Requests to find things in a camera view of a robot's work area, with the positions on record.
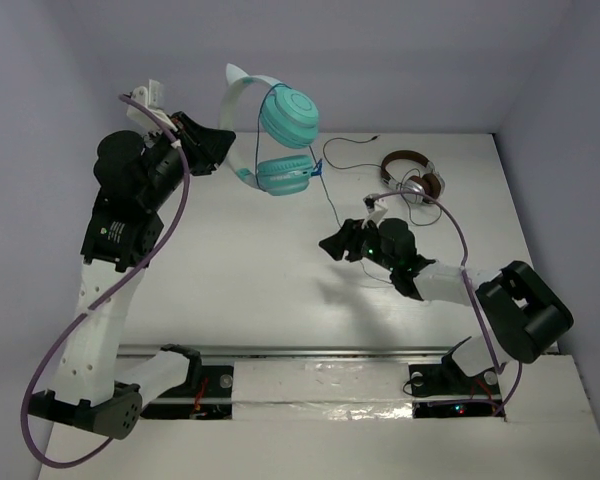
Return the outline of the teal cat-ear headphones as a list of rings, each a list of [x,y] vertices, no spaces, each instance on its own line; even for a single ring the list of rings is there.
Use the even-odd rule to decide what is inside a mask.
[[[251,86],[261,85],[266,93],[258,107],[257,135],[265,133],[279,145],[296,151],[310,148],[317,139],[320,113],[305,93],[277,78],[251,75],[231,63],[225,67],[225,79],[226,90],[219,110],[220,129],[234,130],[234,115],[242,93]],[[311,178],[321,174],[321,163],[306,154],[261,161],[259,153],[260,143],[256,142],[254,165],[249,167],[232,146],[226,162],[242,183],[271,196],[300,193],[308,188]]]

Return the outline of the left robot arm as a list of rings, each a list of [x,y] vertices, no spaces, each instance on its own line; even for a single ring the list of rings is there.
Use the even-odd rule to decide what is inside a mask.
[[[201,386],[199,352],[174,344],[121,375],[115,372],[133,296],[174,232],[159,209],[183,181],[212,174],[236,139],[234,132],[203,127],[182,112],[171,119],[168,132],[143,137],[117,131],[97,147],[99,191],[80,251],[80,322],[60,339],[64,350],[51,385],[26,394],[25,418],[124,439],[150,402]]]

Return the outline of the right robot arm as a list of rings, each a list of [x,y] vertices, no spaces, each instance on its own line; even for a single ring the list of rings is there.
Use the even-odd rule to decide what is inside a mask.
[[[420,254],[413,232],[397,218],[378,224],[347,219],[319,247],[335,261],[367,259],[384,268],[406,298],[474,310],[481,335],[452,347],[441,370],[443,384],[455,393],[487,370],[535,362],[574,325],[570,310],[529,264],[513,261],[493,272],[446,265]]]

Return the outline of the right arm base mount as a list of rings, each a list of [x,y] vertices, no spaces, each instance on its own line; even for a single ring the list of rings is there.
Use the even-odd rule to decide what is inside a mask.
[[[412,400],[415,419],[453,419],[503,416],[498,383],[481,376],[467,377],[442,364],[409,366],[403,393]]]

